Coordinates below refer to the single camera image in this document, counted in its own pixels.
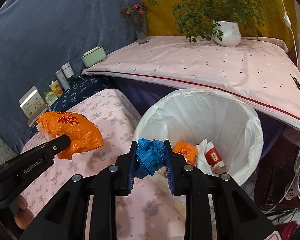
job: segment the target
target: gray-blue fabric backdrop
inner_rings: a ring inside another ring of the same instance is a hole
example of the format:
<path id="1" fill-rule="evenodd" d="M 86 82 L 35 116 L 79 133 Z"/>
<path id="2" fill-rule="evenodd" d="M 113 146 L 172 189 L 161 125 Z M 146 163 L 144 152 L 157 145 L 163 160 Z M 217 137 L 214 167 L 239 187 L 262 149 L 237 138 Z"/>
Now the gray-blue fabric backdrop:
<path id="1" fill-rule="evenodd" d="M 103 46 L 110 53 L 131 44 L 132 24 L 121 6 L 139 0 L 8 0 L 0 10 L 0 136 L 15 151 L 29 139 L 18 100 L 36 86 L 42 94 L 66 62 Z"/>

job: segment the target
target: white trash can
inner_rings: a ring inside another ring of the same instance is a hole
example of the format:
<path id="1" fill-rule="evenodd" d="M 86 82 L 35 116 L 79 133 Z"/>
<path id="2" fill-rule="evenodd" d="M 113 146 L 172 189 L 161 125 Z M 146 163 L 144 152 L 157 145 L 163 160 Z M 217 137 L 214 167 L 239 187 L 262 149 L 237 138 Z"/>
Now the white trash can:
<path id="1" fill-rule="evenodd" d="M 212 89 L 176 90 L 151 106 L 134 140 L 170 140 L 197 145 L 212 141 L 227 173 L 242 185 L 256 169 L 263 133 L 256 111 L 229 93 Z"/>

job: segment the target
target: white vase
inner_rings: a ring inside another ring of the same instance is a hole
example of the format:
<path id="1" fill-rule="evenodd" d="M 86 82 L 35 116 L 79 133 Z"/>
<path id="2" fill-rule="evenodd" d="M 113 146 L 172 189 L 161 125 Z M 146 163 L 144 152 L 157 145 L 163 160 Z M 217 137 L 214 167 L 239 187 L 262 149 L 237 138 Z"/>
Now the white vase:
<path id="1" fill-rule="evenodd" d="M 240 43 L 241 34 L 237 22 L 216 21 L 215 23 L 220 24 L 217 28 L 223 32 L 222 41 L 213 37 L 216 43 L 225 47 L 235 47 Z"/>

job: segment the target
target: blue crumpled tape measure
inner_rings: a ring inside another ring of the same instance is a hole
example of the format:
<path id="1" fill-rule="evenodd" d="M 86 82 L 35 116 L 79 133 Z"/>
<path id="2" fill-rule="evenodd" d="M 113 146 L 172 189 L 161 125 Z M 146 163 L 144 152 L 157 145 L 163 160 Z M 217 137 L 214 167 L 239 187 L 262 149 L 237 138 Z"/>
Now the blue crumpled tape measure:
<path id="1" fill-rule="evenodd" d="M 165 165 L 166 147 L 164 142 L 148 139 L 138 140 L 136 148 L 137 170 L 135 177 L 143 179 L 146 175 L 154 175 Z"/>

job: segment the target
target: metal screw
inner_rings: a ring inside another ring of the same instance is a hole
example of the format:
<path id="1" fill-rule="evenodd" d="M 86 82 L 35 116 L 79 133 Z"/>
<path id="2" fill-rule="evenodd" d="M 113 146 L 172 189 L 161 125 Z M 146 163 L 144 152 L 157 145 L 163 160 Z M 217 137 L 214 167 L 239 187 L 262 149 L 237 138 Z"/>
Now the metal screw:
<path id="1" fill-rule="evenodd" d="M 81 176 L 79 174 L 73 175 L 72 176 L 72 181 L 77 182 L 81 179 Z"/>
<path id="2" fill-rule="evenodd" d="M 230 180 L 230 175 L 229 174 L 226 174 L 226 173 L 223 173 L 223 174 L 221 174 L 221 179 L 222 180 L 225 180 L 225 181 L 228 181 L 228 180 Z"/>
<path id="3" fill-rule="evenodd" d="M 111 171 L 111 172 L 116 172 L 116 171 L 118 171 L 118 170 L 119 170 L 119 167 L 116 166 L 116 165 L 111 165 L 111 166 L 109 167 L 109 171 Z"/>
<path id="4" fill-rule="evenodd" d="M 192 171 L 193 170 L 193 166 L 190 164 L 186 164 L 185 166 L 183 166 L 185 171 Z"/>

